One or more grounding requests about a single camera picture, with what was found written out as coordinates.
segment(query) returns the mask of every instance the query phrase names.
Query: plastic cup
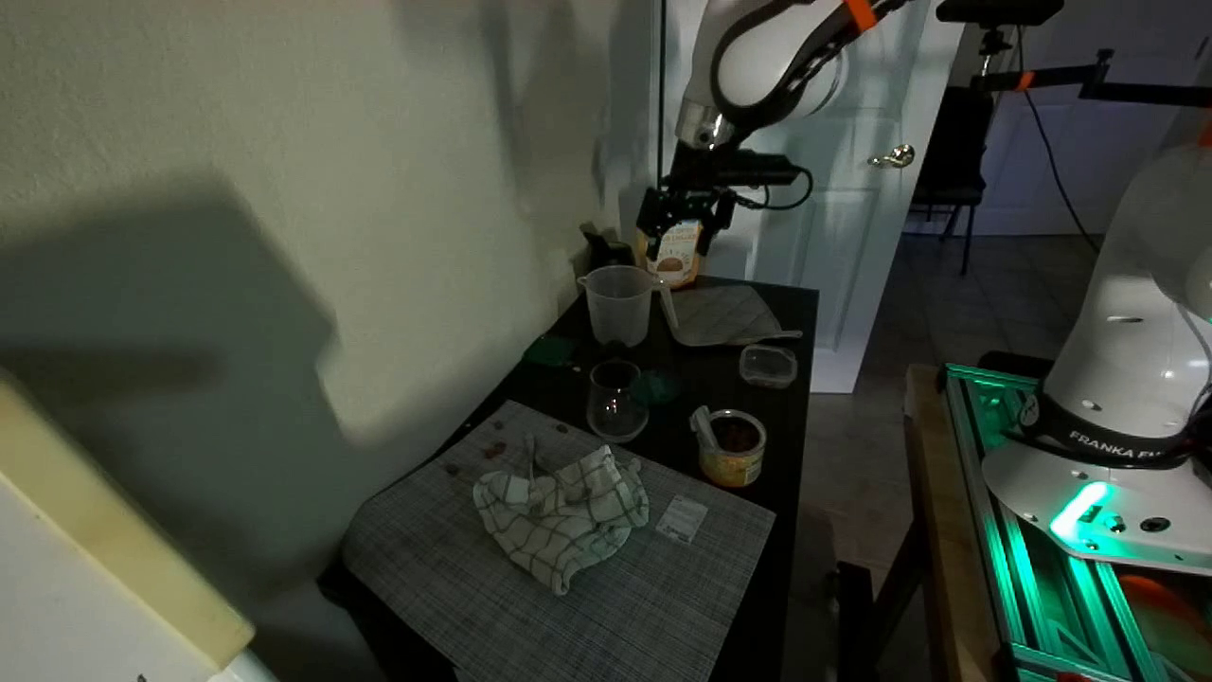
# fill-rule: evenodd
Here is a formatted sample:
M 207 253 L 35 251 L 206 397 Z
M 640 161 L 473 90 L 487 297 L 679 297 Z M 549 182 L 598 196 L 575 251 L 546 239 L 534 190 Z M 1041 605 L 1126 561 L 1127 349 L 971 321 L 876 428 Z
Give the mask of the plastic cup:
M 602 264 L 582 279 L 598 346 L 636 349 L 647 337 L 650 275 L 636 264 Z

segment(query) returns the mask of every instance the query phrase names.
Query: door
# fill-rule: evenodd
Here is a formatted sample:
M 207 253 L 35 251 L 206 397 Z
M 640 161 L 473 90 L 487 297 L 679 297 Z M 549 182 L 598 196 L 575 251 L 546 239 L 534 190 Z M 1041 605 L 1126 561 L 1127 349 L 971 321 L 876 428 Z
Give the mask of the door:
M 699 6 L 699 0 L 670 3 L 668 125 L 689 76 Z M 813 192 L 795 214 L 740 209 L 709 253 L 709 272 L 818 292 L 813 394 L 854 387 L 957 34 L 962 25 L 935 18 L 935 0 L 910 0 L 844 48 L 837 78 L 818 76 L 828 78 L 828 97 L 751 139 L 751 149 L 804 163 Z M 892 144 L 913 144 L 915 161 L 910 168 L 868 163 Z

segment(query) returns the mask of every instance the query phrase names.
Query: chair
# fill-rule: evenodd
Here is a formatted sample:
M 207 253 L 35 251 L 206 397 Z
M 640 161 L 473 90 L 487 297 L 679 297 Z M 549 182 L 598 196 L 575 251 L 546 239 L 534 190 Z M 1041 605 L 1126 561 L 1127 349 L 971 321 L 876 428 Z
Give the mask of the chair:
M 913 190 L 913 205 L 928 205 L 928 209 L 954 205 L 940 243 L 954 236 L 957 214 L 971 209 L 966 236 L 962 236 L 962 264 L 957 264 L 962 275 L 971 272 L 978 205 L 986 196 L 979 161 L 986 161 L 987 120 L 992 120 L 987 90 L 947 86 L 935 118 L 933 149 L 923 157 L 923 168 Z

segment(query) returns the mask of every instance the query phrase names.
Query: clear glass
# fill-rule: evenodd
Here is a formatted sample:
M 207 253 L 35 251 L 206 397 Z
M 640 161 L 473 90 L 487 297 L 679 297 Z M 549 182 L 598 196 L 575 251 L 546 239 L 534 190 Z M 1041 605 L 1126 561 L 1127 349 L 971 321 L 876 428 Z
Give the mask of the clear glass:
M 588 423 L 606 443 L 630 443 L 647 423 L 642 371 L 630 359 L 592 368 Z

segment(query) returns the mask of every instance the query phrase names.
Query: black table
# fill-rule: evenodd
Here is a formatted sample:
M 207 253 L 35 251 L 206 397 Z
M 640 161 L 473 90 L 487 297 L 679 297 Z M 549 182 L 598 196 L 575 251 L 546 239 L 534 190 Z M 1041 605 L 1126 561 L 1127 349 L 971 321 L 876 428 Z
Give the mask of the black table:
M 598 349 L 582 299 L 570 302 L 560 321 L 530 346 L 510 375 L 471 414 L 471 421 L 447 440 L 462 440 L 496 406 L 522 402 L 558 421 L 582 423 L 588 375 L 602 358 L 630 358 L 660 380 L 660 406 L 640 440 L 630 443 L 636 456 L 660 456 L 656 461 L 699 478 L 689 411 L 729 406 L 755 414 L 769 428 L 762 478 L 740 495 L 777 512 L 771 533 L 751 581 L 751 592 L 733 613 L 711 680 L 777 682 L 784 659 L 784 618 L 791 594 L 795 557 L 795 512 L 798 512 L 798 469 L 804 469 L 804 428 L 806 428 L 806 387 L 810 387 L 810 337 L 813 337 L 813 292 L 755 283 L 769 310 L 788 329 L 804 329 L 804 342 L 784 342 L 798 358 L 798 380 L 788 389 L 764 389 L 740 380 L 740 349 L 683 349 L 660 306 L 650 306 L 647 342 L 640 349 Z M 362 586 L 342 561 L 319 581 L 320 592 L 342 603 L 391 680 L 454 680 L 449 664 L 430 652 L 402 618 L 395 618 L 372 586 Z

